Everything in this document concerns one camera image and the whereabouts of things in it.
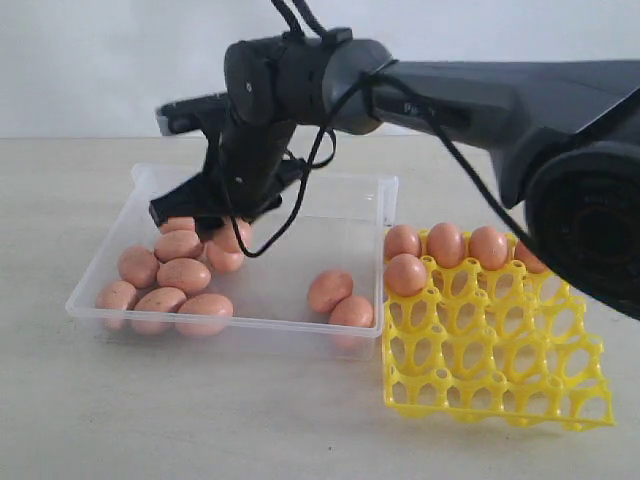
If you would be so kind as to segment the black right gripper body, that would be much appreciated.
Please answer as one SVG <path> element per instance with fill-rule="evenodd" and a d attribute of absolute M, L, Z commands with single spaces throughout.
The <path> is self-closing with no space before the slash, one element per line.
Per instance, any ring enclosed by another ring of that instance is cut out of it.
<path fill-rule="evenodd" d="M 199 117 L 197 124 L 208 140 L 196 180 L 197 220 L 216 223 L 236 214 L 254 221 L 279 207 L 282 193 L 302 178 L 304 162 L 285 158 L 295 122 L 252 126 Z"/>

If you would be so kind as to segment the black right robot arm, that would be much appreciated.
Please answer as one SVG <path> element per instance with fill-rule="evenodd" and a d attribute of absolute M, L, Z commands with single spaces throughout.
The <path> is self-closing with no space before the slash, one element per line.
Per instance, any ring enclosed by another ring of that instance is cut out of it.
<path fill-rule="evenodd" d="M 383 123 L 486 151 L 500 216 L 522 205 L 516 235 L 554 273 L 639 315 L 639 64 L 399 61 L 379 42 L 334 32 L 245 40 L 224 57 L 226 89 L 166 104 L 166 136 L 202 132 L 199 173 L 153 199 L 156 224 L 190 216 L 209 229 L 253 221 L 305 184 L 311 160 L 288 153 L 296 127 L 365 135 Z"/>

